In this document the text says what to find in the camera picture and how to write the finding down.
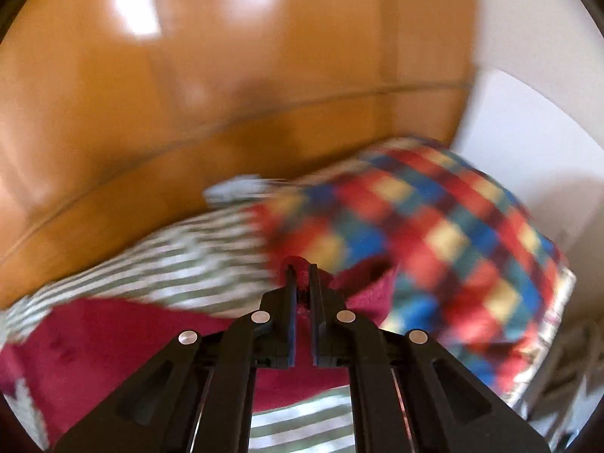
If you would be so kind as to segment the crimson red garment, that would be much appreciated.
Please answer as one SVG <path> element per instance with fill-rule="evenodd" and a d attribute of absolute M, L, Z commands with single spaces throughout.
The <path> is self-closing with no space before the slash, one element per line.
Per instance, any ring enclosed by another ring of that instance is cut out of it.
<path fill-rule="evenodd" d="M 397 264 L 371 257 L 320 283 L 348 309 L 380 325 L 392 308 Z M 297 309 L 296 362 L 286 371 L 260 371 L 254 412 L 278 409 L 346 385 L 347 371 L 312 364 L 309 310 Z M 25 381 L 53 445 L 96 405 L 183 330 L 199 336 L 228 329 L 233 318 L 171 310 L 123 299 L 79 299 L 54 307 L 20 344 L 1 351 L 1 393 L 17 397 Z"/>

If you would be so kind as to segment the multicolour plaid pillow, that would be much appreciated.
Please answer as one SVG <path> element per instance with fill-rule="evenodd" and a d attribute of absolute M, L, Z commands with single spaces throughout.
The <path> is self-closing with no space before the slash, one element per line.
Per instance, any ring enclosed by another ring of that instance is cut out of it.
<path fill-rule="evenodd" d="M 297 256 L 339 274 L 390 260 L 387 326 L 431 333 L 509 404 L 544 361 L 574 286 L 521 202 L 430 140 L 369 147 L 252 212 L 272 266 Z"/>

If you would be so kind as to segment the green white checkered bedspread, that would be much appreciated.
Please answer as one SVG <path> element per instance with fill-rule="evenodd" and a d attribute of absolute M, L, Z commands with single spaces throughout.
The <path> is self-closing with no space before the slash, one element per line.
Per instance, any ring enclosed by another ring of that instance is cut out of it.
<path fill-rule="evenodd" d="M 154 316 L 135 324 L 150 334 L 160 316 L 220 320 L 259 303 L 276 271 L 269 267 L 260 206 L 244 203 L 161 229 L 95 267 L 55 280 L 21 297 L 1 313 L 3 394 L 10 410 L 41 448 L 62 433 L 52 413 L 62 411 L 36 384 L 36 364 L 17 354 L 57 307 L 77 300 L 122 299 Z"/>

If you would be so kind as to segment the white headboard panel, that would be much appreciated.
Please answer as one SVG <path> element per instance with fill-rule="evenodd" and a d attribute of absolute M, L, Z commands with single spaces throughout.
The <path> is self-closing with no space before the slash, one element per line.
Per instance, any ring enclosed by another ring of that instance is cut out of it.
<path fill-rule="evenodd" d="M 510 190 L 560 248 L 602 251 L 602 147 L 538 91 L 480 72 L 453 151 Z"/>

